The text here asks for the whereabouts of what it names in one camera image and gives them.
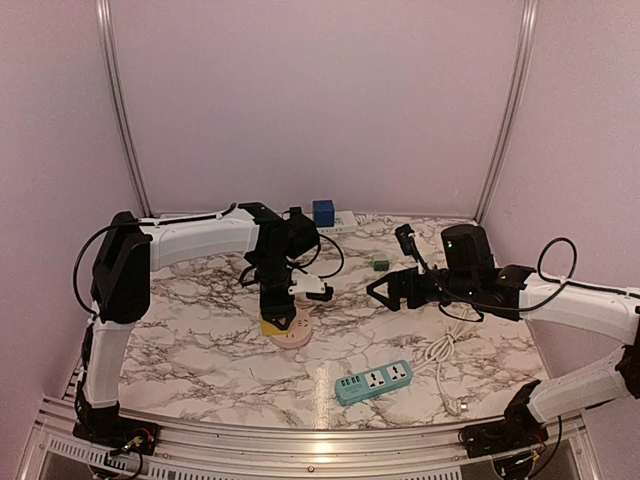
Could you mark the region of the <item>yellow cube power socket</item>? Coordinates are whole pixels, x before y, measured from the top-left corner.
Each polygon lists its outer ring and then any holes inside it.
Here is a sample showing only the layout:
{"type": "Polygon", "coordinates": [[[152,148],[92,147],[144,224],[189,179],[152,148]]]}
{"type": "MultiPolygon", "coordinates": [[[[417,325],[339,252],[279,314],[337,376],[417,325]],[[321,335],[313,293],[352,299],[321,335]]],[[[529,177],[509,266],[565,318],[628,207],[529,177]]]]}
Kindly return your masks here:
{"type": "Polygon", "coordinates": [[[288,329],[280,329],[276,325],[267,322],[263,318],[259,319],[259,325],[264,336],[281,336],[289,333],[288,329]]]}

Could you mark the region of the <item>pink round power socket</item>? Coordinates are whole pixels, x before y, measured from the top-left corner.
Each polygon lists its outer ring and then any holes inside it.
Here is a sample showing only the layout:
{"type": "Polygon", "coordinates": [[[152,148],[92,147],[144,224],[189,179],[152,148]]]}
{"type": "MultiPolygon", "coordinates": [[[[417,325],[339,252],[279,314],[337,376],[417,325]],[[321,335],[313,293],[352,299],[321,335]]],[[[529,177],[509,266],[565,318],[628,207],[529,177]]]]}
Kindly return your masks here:
{"type": "Polygon", "coordinates": [[[297,315],[284,334],[270,336],[270,341],[284,350],[300,349],[312,338],[313,321],[306,310],[299,309],[297,315]]]}

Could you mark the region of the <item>green cube plug adapter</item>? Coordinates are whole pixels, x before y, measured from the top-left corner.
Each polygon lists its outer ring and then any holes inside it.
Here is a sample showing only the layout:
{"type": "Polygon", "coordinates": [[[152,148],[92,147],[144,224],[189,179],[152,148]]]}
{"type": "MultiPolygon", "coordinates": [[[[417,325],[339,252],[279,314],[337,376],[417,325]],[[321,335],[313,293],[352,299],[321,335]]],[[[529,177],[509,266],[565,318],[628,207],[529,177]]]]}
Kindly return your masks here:
{"type": "Polygon", "coordinates": [[[376,272],[388,271],[391,266],[389,257],[385,253],[374,253],[370,258],[371,268],[376,272]]]}

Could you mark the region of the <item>white multicolour power strip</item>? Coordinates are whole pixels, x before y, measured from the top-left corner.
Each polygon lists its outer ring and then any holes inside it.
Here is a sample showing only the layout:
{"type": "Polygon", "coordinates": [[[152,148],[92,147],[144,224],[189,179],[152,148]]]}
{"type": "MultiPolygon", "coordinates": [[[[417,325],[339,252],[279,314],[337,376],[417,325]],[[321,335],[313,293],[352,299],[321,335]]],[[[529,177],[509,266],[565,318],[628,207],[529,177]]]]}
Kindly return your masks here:
{"type": "Polygon", "coordinates": [[[358,229],[358,223],[353,211],[338,211],[335,213],[332,226],[317,227],[319,233],[324,235],[352,233],[358,229]]]}

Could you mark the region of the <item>blue cube power socket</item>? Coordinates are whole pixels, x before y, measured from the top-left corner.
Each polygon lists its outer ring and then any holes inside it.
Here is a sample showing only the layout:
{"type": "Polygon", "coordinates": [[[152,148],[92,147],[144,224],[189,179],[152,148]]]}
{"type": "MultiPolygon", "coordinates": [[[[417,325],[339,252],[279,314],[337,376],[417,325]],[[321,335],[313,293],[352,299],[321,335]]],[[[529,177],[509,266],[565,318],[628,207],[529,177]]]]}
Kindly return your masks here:
{"type": "Polygon", "coordinates": [[[313,220],[317,227],[328,228],[335,225],[335,207],[332,200],[314,200],[312,202],[313,220]]]}

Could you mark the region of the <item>black power adapter with cable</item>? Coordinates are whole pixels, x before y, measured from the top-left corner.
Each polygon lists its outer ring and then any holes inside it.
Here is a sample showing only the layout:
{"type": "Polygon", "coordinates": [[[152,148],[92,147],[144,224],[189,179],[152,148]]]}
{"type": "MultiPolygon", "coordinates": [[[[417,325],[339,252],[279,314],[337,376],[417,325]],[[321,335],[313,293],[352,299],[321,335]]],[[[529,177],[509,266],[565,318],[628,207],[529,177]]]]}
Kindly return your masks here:
{"type": "Polygon", "coordinates": [[[282,218],[291,218],[292,216],[302,215],[303,210],[300,206],[293,206],[282,213],[282,218]]]}

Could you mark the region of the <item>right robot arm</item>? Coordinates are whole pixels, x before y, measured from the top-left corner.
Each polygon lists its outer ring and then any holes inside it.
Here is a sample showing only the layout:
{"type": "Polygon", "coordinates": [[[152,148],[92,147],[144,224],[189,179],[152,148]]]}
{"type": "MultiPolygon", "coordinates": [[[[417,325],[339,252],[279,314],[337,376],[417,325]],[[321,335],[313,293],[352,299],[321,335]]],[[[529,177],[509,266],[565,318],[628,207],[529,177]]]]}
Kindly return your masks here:
{"type": "Polygon", "coordinates": [[[446,265],[431,267],[422,236],[408,224],[396,238],[413,268],[394,271],[369,284],[368,295],[397,311],[431,302],[464,303],[480,315],[512,321],[550,322],[595,332],[621,343],[605,358],[520,389],[505,409],[495,438],[515,448],[542,425],[566,412],[639,395],[639,292],[552,277],[540,267],[499,268],[479,225],[457,224],[441,233],[446,265]]]}

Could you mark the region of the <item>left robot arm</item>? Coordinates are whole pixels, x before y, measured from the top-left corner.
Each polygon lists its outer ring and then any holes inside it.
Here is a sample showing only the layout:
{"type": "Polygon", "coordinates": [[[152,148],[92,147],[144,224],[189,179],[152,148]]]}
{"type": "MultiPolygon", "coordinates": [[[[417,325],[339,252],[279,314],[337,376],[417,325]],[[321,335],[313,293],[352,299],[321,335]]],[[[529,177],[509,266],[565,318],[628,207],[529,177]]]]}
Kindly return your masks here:
{"type": "Polygon", "coordinates": [[[151,275],[204,257],[240,254],[259,287],[260,317],[279,331],[296,317],[295,298],[327,301],[332,289],[296,259],[319,247],[314,221],[295,210],[282,217],[260,202],[222,212],[139,219],[116,214],[93,236],[102,242],[92,266],[88,326],[82,345],[75,409],[80,425],[106,445],[125,438],[119,382],[134,324],[151,303],[151,275]]]}

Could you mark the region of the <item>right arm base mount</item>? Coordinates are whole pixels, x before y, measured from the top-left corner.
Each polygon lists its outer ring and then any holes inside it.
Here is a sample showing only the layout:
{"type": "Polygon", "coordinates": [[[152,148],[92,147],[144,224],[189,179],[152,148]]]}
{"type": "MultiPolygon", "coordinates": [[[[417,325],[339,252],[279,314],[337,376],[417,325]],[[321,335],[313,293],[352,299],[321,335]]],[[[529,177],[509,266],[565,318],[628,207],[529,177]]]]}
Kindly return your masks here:
{"type": "Polygon", "coordinates": [[[536,380],[522,386],[508,403],[501,420],[467,425],[459,430],[458,441],[469,458],[509,452],[548,440],[544,422],[537,421],[528,409],[531,394],[540,383],[536,380]]]}

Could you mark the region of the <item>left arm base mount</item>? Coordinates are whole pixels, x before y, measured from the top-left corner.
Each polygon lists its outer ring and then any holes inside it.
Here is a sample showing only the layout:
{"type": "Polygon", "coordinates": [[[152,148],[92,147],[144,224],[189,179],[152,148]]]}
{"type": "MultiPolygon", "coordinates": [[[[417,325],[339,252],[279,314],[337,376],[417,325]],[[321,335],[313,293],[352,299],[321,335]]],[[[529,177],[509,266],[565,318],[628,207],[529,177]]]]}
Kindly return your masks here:
{"type": "Polygon", "coordinates": [[[160,427],[152,422],[120,416],[118,405],[104,409],[78,406],[76,415],[73,429],[76,438],[119,449],[140,437],[138,449],[143,455],[152,455],[155,451],[160,427]]]}

